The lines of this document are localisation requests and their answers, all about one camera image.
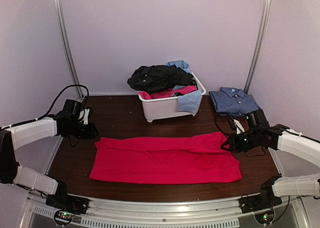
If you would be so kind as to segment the red t-shirt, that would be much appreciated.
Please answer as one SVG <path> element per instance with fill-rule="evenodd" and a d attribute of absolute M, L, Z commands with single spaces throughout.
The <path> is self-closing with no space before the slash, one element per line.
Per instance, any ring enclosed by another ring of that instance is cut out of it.
<path fill-rule="evenodd" d="M 90 179 L 104 182 L 190 185 L 242 179 L 240 163 L 221 149 L 221 132 L 192 137 L 102 137 Z"/>

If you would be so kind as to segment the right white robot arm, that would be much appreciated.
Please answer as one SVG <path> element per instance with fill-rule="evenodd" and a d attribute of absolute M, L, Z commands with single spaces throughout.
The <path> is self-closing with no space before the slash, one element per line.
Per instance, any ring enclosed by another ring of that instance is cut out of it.
<path fill-rule="evenodd" d="M 228 135 L 221 149 L 229 152 L 247 152 L 256 147 L 270 148 L 299 157 L 313 165 L 320 166 L 320 142 L 298 133 L 288 126 L 270 126 L 262 109 L 246 114 L 248 130 Z M 311 196 L 320 198 L 320 174 L 268 179 L 260 187 L 256 198 L 259 208 L 268 208 L 276 198 L 285 196 Z"/>

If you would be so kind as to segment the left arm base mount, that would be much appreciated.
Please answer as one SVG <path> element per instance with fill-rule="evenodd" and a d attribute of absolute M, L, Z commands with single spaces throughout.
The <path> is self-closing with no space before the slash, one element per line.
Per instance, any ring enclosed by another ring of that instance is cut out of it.
<path fill-rule="evenodd" d="M 65 200 L 49 195 L 46 198 L 47 206 L 68 211 L 77 215 L 85 215 L 89 206 L 89 200 L 83 197 L 67 195 Z"/>

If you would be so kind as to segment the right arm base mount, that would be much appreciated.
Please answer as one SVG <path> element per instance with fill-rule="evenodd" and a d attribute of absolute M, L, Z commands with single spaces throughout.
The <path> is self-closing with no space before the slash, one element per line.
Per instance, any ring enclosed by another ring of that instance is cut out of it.
<path fill-rule="evenodd" d="M 274 206 L 281 205 L 282 200 L 279 197 L 264 200 L 260 194 L 241 196 L 238 200 L 241 212 L 243 214 L 257 212 L 265 209 L 272 209 Z"/>

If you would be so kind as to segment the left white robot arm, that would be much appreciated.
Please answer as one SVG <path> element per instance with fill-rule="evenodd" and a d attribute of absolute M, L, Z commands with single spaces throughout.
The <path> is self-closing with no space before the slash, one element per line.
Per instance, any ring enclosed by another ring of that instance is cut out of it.
<path fill-rule="evenodd" d="M 21 166 L 15 152 L 25 145 L 44 138 L 73 136 L 79 140 L 94 139 L 99 132 L 89 119 L 93 109 L 75 100 L 66 100 L 58 114 L 47 114 L 25 122 L 9 125 L 0 130 L 0 182 L 39 191 L 61 210 L 72 206 L 64 182 Z"/>

